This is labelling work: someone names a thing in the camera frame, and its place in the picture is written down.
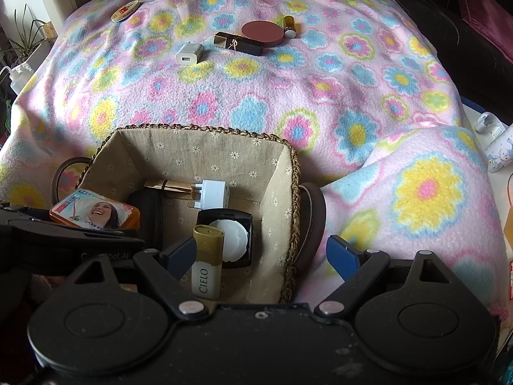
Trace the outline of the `gold white Cielo perfume bottle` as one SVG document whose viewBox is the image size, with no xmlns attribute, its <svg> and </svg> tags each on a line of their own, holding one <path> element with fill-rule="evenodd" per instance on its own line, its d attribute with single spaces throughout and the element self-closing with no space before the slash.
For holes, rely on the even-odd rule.
<svg viewBox="0 0 513 385">
<path fill-rule="evenodd" d="M 197 257 L 191 267 L 192 293 L 202 299 L 215 301 L 220 295 L 224 232 L 210 225 L 193 228 Z"/>
</svg>

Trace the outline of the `orange tin with picture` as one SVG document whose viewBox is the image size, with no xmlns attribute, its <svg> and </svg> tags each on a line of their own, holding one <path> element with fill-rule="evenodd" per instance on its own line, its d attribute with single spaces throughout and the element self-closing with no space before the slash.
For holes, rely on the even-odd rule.
<svg viewBox="0 0 513 385">
<path fill-rule="evenodd" d="M 95 230 L 139 230 L 140 212 L 90 190 L 76 190 L 50 209 L 56 223 Z"/>
</svg>

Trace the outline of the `white UK plug adapter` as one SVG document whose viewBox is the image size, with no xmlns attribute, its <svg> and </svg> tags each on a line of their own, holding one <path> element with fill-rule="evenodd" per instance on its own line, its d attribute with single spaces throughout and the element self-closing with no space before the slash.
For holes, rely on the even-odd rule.
<svg viewBox="0 0 513 385">
<path fill-rule="evenodd" d="M 226 209 L 230 189 L 225 181 L 204 180 L 191 186 L 192 207 L 199 210 Z"/>
</svg>

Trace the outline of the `white USB charger cube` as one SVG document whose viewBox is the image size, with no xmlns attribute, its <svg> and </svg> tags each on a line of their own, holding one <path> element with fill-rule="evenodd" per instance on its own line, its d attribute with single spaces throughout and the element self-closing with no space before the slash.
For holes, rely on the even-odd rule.
<svg viewBox="0 0 513 385">
<path fill-rule="evenodd" d="M 201 44 L 184 44 L 177 52 L 176 61 L 179 65 L 191 66 L 198 64 L 204 52 Z"/>
</svg>

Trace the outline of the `black gold YSL lipstick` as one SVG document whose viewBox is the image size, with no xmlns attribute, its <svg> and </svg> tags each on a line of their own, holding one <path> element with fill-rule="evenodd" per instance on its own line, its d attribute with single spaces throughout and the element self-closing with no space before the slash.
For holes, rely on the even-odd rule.
<svg viewBox="0 0 513 385">
<path fill-rule="evenodd" d="M 261 42 L 231 33 L 217 32 L 213 37 L 213 44 L 225 50 L 251 56 L 262 56 L 264 53 L 264 46 Z"/>
</svg>

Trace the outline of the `black compact with white puff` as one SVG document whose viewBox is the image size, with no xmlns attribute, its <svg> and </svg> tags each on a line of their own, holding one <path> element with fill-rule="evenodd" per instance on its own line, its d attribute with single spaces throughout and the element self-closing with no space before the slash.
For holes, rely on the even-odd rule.
<svg viewBox="0 0 513 385">
<path fill-rule="evenodd" d="M 198 212 L 197 224 L 212 226 L 224 233 L 224 268 L 240 269 L 252 264 L 252 214 L 235 209 L 201 210 Z"/>
</svg>

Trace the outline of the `gold tube in basket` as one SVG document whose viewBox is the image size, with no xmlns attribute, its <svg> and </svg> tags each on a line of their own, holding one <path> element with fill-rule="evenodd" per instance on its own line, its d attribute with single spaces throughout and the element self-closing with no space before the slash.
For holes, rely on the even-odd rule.
<svg viewBox="0 0 513 385">
<path fill-rule="evenodd" d="M 145 188 L 163 192 L 165 196 L 181 200 L 192 200 L 194 198 L 191 184 L 171 181 L 167 179 L 149 179 L 143 184 Z"/>
</svg>

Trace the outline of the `woven basket with fabric lining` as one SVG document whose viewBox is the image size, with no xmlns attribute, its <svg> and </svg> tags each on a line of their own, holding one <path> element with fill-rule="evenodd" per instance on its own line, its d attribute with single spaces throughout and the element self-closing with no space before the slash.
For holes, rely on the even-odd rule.
<svg viewBox="0 0 513 385">
<path fill-rule="evenodd" d="M 196 125 L 144 124 L 110 134 L 85 163 L 73 190 L 90 190 L 140 212 L 138 233 L 153 248 L 189 236 L 198 225 L 192 200 L 165 196 L 143 186 L 149 179 L 198 184 L 225 181 L 226 209 L 253 216 L 252 264 L 226 269 L 224 303 L 288 303 L 296 278 L 320 242 L 324 199 L 300 181 L 297 152 L 267 134 Z"/>
</svg>

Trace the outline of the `white spray bottle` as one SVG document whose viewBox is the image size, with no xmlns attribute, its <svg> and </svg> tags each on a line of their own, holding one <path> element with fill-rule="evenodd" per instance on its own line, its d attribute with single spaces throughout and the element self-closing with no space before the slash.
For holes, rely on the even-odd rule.
<svg viewBox="0 0 513 385">
<path fill-rule="evenodd" d="M 19 95 L 23 87 L 26 86 L 27 82 L 34 74 L 34 70 L 28 62 L 23 62 L 14 68 L 5 66 L 1 69 L 1 73 L 7 71 L 11 80 L 11 89 Z"/>
</svg>

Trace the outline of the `white patterned bottle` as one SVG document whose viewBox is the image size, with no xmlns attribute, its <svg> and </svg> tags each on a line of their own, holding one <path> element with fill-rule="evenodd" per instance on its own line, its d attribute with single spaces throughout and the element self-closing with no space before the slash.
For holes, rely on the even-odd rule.
<svg viewBox="0 0 513 385">
<path fill-rule="evenodd" d="M 488 172 L 495 173 L 512 163 L 513 127 L 502 131 L 485 149 L 488 160 Z"/>
</svg>

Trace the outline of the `potted green plant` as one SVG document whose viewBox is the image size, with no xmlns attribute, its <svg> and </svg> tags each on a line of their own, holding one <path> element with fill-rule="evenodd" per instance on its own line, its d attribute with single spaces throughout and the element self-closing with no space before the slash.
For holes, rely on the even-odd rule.
<svg viewBox="0 0 513 385">
<path fill-rule="evenodd" d="M 5 43 L 1 44 L 1 60 L 8 66 L 27 61 L 42 44 L 50 43 L 44 35 L 46 23 L 36 18 L 27 4 L 21 11 L 14 9 L 13 21 L 15 36 L 9 38 L 5 33 Z"/>
</svg>

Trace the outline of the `pink floral fleece blanket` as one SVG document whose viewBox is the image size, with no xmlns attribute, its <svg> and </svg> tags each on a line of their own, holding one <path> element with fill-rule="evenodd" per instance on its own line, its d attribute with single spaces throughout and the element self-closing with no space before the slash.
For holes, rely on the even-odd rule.
<svg viewBox="0 0 513 385">
<path fill-rule="evenodd" d="M 494 314 L 512 312 L 483 159 L 436 50 L 394 0 L 91 0 L 12 106 L 1 196 L 50 205 L 56 168 L 116 129 L 164 124 L 274 134 L 325 196 L 325 234 L 397 258 L 433 250 Z M 297 35 L 262 56 L 222 49 L 245 23 Z M 198 64 L 177 64 L 184 44 Z"/>
</svg>

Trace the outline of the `black sofa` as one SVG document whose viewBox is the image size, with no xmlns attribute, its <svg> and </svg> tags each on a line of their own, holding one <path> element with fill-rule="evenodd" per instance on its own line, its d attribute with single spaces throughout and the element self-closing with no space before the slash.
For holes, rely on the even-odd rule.
<svg viewBox="0 0 513 385">
<path fill-rule="evenodd" d="M 462 98 L 512 122 L 512 62 L 464 20 L 459 0 L 397 0 L 429 39 Z M 512 0 L 496 0 L 512 15 Z"/>
</svg>

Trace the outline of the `round reddish-brown compact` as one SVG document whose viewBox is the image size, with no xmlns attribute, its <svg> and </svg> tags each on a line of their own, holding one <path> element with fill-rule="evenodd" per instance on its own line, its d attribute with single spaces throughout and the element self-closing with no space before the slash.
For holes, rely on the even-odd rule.
<svg viewBox="0 0 513 385">
<path fill-rule="evenodd" d="M 282 44 L 284 32 L 281 26 L 263 20 L 245 23 L 241 29 L 246 38 L 260 42 L 264 47 Z"/>
</svg>

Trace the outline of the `small amber glass vial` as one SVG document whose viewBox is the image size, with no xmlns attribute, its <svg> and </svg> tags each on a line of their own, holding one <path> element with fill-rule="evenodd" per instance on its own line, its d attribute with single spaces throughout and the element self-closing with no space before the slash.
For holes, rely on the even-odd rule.
<svg viewBox="0 0 513 385">
<path fill-rule="evenodd" d="M 282 19 L 283 35 L 288 38 L 295 38 L 297 35 L 294 17 L 284 16 Z"/>
</svg>

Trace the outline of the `magenta cushion right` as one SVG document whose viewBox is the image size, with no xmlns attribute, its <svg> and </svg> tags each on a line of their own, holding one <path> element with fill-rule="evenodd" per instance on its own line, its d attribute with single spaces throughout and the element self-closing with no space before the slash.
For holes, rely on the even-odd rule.
<svg viewBox="0 0 513 385">
<path fill-rule="evenodd" d="M 512 15 L 496 0 L 459 0 L 463 20 L 512 62 Z"/>
</svg>

